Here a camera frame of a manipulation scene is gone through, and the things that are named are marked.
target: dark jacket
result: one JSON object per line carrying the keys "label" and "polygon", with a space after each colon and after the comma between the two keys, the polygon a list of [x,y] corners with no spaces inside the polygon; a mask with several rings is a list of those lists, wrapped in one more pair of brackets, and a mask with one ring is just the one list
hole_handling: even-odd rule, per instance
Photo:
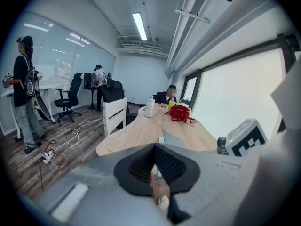
{"label": "dark jacket", "polygon": [[169,98],[168,101],[166,101],[166,94],[167,94],[167,91],[164,91],[164,92],[157,92],[157,94],[155,95],[154,99],[155,99],[155,102],[156,103],[164,103],[164,104],[168,104],[171,97]]}

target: curved wooden desk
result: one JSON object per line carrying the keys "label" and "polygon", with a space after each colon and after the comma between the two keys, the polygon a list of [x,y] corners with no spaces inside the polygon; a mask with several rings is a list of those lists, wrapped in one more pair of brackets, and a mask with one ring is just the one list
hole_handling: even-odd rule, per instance
{"label": "curved wooden desk", "polygon": [[155,103],[154,116],[144,116],[144,107],[139,109],[137,118],[125,128],[109,135],[96,148],[99,156],[121,151],[130,147],[156,143],[163,137],[163,131],[183,139],[187,149],[208,151],[216,149],[216,139],[199,122],[185,124],[172,121],[165,115],[167,108]]}

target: desk leg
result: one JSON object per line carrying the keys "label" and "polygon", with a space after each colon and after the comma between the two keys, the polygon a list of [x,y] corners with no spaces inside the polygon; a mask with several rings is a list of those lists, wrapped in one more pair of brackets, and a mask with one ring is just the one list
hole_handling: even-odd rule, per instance
{"label": "desk leg", "polygon": [[9,106],[10,106],[11,114],[13,116],[15,127],[17,129],[17,138],[20,139],[21,138],[20,127],[18,126],[17,120],[15,118],[15,112],[14,112],[13,101],[11,99],[11,96],[9,96]]}
{"label": "desk leg", "polygon": [[87,107],[87,109],[89,110],[94,110],[94,89],[91,90],[91,96],[92,96],[92,100],[91,100],[91,105]]}
{"label": "desk leg", "polygon": [[47,92],[48,110],[49,110],[49,114],[50,114],[50,117],[51,117],[51,121],[53,123],[55,123],[55,119],[53,119],[52,113],[51,113],[51,106],[50,106],[50,100],[49,100],[49,90],[47,89],[46,92]]}

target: man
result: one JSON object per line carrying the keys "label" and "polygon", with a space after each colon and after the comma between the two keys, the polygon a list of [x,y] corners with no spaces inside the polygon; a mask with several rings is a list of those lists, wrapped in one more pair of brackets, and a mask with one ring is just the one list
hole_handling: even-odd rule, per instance
{"label": "man", "polygon": [[157,92],[155,95],[155,102],[156,103],[164,103],[168,104],[169,101],[173,98],[175,102],[177,102],[177,98],[175,97],[177,93],[177,87],[175,85],[170,85],[167,91],[164,92]]}
{"label": "man", "polygon": [[103,92],[103,77],[105,74],[105,71],[102,69],[101,65],[96,65],[96,68],[94,69],[96,71],[95,73],[95,85],[97,86],[97,111],[101,111],[100,103],[102,101]]}
{"label": "man", "polygon": [[33,112],[31,97],[25,91],[25,77],[27,74],[27,65],[32,64],[33,42],[31,36],[24,37],[18,43],[18,52],[21,54],[16,58],[14,65],[13,78],[5,81],[5,87],[11,84],[14,87],[14,105],[18,125],[23,133],[23,142],[25,144],[25,153],[31,153],[41,142],[35,142],[32,136],[31,127],[41,139],[45,139],[45,131],[40,126],[39,121]]}

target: black chair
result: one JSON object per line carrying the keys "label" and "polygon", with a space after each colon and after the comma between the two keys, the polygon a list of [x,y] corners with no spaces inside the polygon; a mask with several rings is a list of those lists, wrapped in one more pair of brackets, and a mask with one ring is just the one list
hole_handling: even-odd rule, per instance
{"label": "black chair", "polygon": [[[71,117],[71,114],[79,114],[81,116],[81,113],[79,112],[74,112],[71,107],[77,106],[79,103],[79,100],[77,98],[77,92],[80,88],[82,78],[81,78],[81,73],[76,73],[73,76],[73,80],[70,86],[70,90],[63,90],[63,89],[56,89],[60,91],[60,100],[55,100],[55,105],[57,107],[63,108],[63,111],[65,112],[60,112],[59,113],[59,118],[57,119],[58,122],[61,122],[60,119],[66,115],[68,115],[71,119],[72,122],[74,122],[74,119]],[[63,94],[62,92],[65,92],[68,94],[68,99],[63,99]]]}
{"label": "black chair", "polygon": [[[116,100],[121,100],[125,97],[124,91],[122,89],[122,84],[119,81],[114,81],[114,80],[111,80],[108,86],[102,87],[102,93],[103,93],[103,101],[108,103]],[[130,110],[127,106],[127,125],[130,124],[137,117],[137,115],[138,114],[130,113]],[[117,126],[117,129],[122,129],[122,128],[123,128],[123,124],[120,123]]]}

